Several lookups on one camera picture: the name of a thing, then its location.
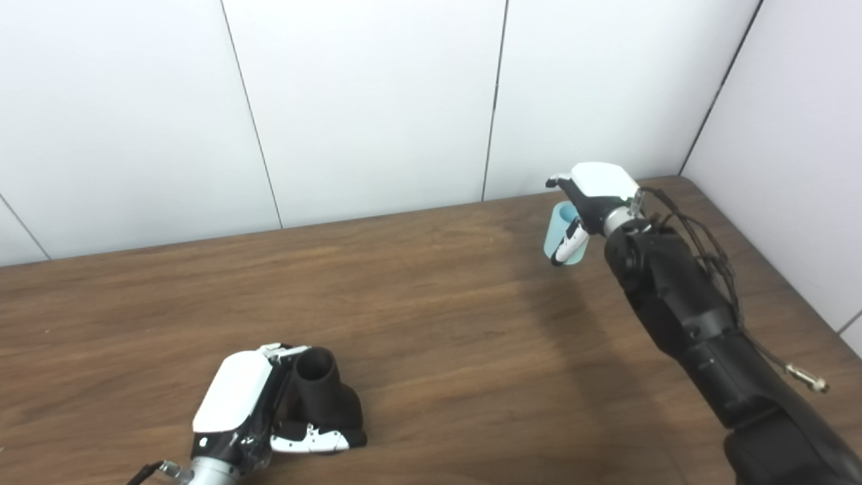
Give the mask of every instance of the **cable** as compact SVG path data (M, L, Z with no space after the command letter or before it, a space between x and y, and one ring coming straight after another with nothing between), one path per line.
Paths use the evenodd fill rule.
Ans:
M701 223L697 219L683 214L679 207L673 202L673 200L668 197L668 195L662 191L661 189L655 189L652 187L641 187L640 188L644 192L649 192L653 194L662 204L664 204L667 209L671 212L664 219L662 219L659 229L664 229L664 227L676 217L679 219L679 222L683 225L685 232L688 233L689 238L692 243L694 243L697 248L698 255L695 256L695 259L701 263L701 266L706 271L710 280L715 281L715 274L719 274L721 276L721 280L724 283L725 289L727 291L727 296L729 303L734 311L734 316L736 317L736 323L740 329L740 331L748 337L748 340L752 343L754 348L764 357L766 360L772 362L779 368L781 368L785 373L790 374L795 379L802 381L809 389L825 393L829 389L829 385L820 377L816 375L812 375L809 372L806 372L802 368L795 367L793 364L788 363L776 356L772 352L770 352L762 343L758 342L756 338L748 331L745 325L745 317L742 314L742 304L740 302L739 290L736 286L736 273L734 271L733 265L730 264L730 258L728 258L728 254L724 252L724 248L715 239L712 231L706 226L706 224ZM703 243L700 240L700 236L697 235L694 228L691 225L694 224L700 229L703 234L709 239L709 244L712 245L715 250L715 254L708 253L703 246Z
M158 470L164 463L165 462L163 460L160 462L144 465L143 468L141 468L141 471L139 471L137 475L133 476L132 479L129 480L128 483L126 483L126 485L141 485L144 480L152 476L153 473L155 473L156 470Z

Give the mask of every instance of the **light blue cup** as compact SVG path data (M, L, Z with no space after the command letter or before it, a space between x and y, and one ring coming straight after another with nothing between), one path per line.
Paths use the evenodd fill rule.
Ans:
M563 236L565 236L565 230L569 229L569 224L571 224L577 216L578 209L575 209L575 206L571 202L560 202L553 207L553 211L551 212L551 223L548 224L547 235L545 235L545 255L548 259L550 259L553 252L557 250L559 242L562 241ZM584 251L587 249L587 243L589 242L589 239L585 241L584 245L575 251L575 254L573 254L565 264L575 264L576 262L581 261L581 258L584 257Z

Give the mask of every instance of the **wall seam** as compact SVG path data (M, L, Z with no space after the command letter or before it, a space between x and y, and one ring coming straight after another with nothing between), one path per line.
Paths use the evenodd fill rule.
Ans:
M506 41L506 21L509 18L509 0L503 6L503 32L500 34L500 53L497 57L497 78L494 81L494 103L490 108L490 127L488 128L488 150L485 152L485 172L482 178L482 198L488 186L488 165L490 163L490 143L494 136L494 116L497 114L497 94L500 92L500 67L503 65L503 43Z
M715 102L718 101L718 96L721 94L721 90L724 88L724 83L728 82L728 76L730 75L731 69L734 68L734 64L736 63L736 58L739 57L740 51L742 50L742 45L746 43L746 39L748 38L748 33L752 29L752 25L754 25L754 20L757 18L757 14L760 12L760 6L763 5L763 0L759 0L757 3L757 7L754 8L754 13L752 14L751 20L748 21L748 25L746 26L746 31L742 35L742 39L740 39L740 44L736 46L736 52L734 52L734 57L731 58L730 64L728 65L727 71L724 72L724 77L721 78L721 83L718 85L718 90L715 92L715 95L712 97L712 103L709 104L709 109L706 110L706 116L703 117L703 121L701 122L700 128L697 129L697 133L695 134L695 139L691 142L691 146L689 147L689 152L685 154L685 158L683 159L683 164L679 167L679 173L677 175L682 175L683 170L685 169L685 164L689 162L689 158L691 157L691 152L694 151L695 146L697 145L697 141L700 139L700 135L703 132L703 127L706 126L706 122L709 120L709 115L712 114L712 109L715 108Z
M12 216L15 217L16 221L18 221L18 223L21 225L21 227L27 232L27 235L30 236L30 239L32 239L33 242L36 244L36 247L39 248L39 251L41 251L42 254L45 255L45 257L49 261L51 261L53 258L47 253L45 248L42 247L41 243L39 243L39 240L36 239L36 236L34 236L33 232L30 231L30 228L27 227L27 225L24 223L24 221L21 220L21 217L18 216L18 213L15 212L15 209L12 209L12 206L9 205L9 201L7 201L6 198L1 193L0 193L0 201L3 202L3 205L5 205L7 209L9 209L9 212L12 213Z
M252 127L254 128L254 138L258 142L258 150L260 152L260 160L264 163L264 172L266 173L266 182L270 187L272 195L272 204L275 206L275 215L278 217L278 226L284 229L284 222L281 220L281 211L278 209L278 200L275 197L275 189L272 188L272 177L269 174L269 166L266 164L266 155L264 155L264 147L260 143L260 133L258 132L258 124L254 120L254 111L252 110L252 100L248 97L248 89L246 88L246 79L242 75L242 67L240 66L240 56L236 53L236 44L234 43L234 33L230 30L230 22L228 21L228 12L224 8L224 1L219 0L222 6L222 15L224 16L224 25L228 28L228 38L230 39L230 47L234 50L234 61L236 61L236 70L240 74L240 82L242 83L242 94L246 97L246 106L248 106L248 115L252 118Z
M837 330L837 331L838 331L838 335L841 335L841 334L842 334L842 333L844 333L847 329L849 329L849 328L850 328L850 326L851 326L851 325L853 325L853 323L854 323L856 320L858 320L858 319L859 319L859 317L862 317L862 310L859 310L858 312L856 312L856 314L855 314L855 315L853 315L853 316L850 318L850 320L849 320L849 321L847 321L847 323L843 324L843 325L842 325L842 326Z

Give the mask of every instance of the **robotic hand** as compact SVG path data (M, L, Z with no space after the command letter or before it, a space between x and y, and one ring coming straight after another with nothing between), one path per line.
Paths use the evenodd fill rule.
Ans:
M157 470L180 485L235 485L266 467L273 451L334 453L367 443L359 397L341 383L332 353L281 343L226 358L191 426L188 469L152 463L128 485Z
M683 367L731 430L724 450L738 483L862 483L862 462L853 450L766 359L813 391L825 393L826 382L782 362L748 333L733 269L703 224L680 212L662 191L638 187L621 167L607 163L579 163L546 186L562 188L579 214L552 263L565 262L586 240L584 233L607 238L605 261L634 313L659 350ZM653 193L671 214L662 221L644 217L644 192ZM689 233L698 256L666 225L671 217ZM693 225L717 254L705 250ZM716 276L727 295L716 285Z

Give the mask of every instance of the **wood grain surface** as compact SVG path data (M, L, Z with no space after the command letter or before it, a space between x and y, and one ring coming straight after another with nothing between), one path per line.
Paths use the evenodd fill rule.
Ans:
M862 450L862 362L689 181L650 185L713 228L753 333L829 379L826 396L794 386ZM573 267L542 254L562 198L0 269L0 483L187 463L221 360L277 341L335 353L370 443L276 457L246 484L732 483L725 431L640 327L603 241Z

